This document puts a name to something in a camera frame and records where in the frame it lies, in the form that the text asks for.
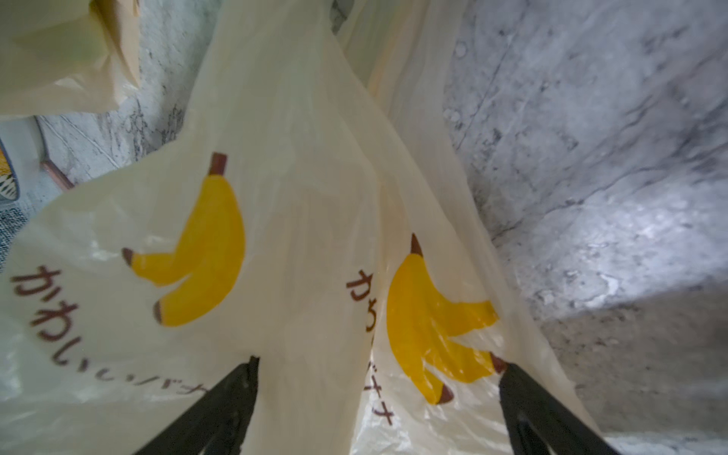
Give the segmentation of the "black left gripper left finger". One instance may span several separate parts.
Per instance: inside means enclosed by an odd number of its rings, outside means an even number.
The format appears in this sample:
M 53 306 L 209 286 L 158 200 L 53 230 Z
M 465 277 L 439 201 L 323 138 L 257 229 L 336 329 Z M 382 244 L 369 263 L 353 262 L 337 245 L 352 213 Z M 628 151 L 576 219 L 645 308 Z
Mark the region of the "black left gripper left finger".
M 256 404 L 259 364 L 253 356 L 238 365 L 137 455 L 239 454 Z

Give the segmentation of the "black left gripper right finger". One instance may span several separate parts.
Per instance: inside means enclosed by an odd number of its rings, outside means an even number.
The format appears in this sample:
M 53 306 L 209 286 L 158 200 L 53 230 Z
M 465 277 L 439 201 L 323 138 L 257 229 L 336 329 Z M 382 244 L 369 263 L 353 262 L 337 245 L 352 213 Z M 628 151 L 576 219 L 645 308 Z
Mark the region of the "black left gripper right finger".
M 514 453 L 618 454 L 518 365 L 504 363 L 499 391 Z

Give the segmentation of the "banana print plastic bag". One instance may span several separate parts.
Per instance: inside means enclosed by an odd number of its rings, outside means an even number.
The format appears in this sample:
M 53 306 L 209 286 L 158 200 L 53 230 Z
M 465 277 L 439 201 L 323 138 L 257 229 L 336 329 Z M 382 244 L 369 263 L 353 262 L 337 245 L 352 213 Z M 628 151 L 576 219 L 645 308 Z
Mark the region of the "banana print plastic bag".
M 1 450 L 136 454 L 260 358 L 239 454 L 516 454 L 510 288 L 442 107 L 466 5 L 229 1 L 176 140 L 53 200 L 1 278 Z
M 2 119 L 109 112 L 139 88 L 138 2 L 2 2 Z

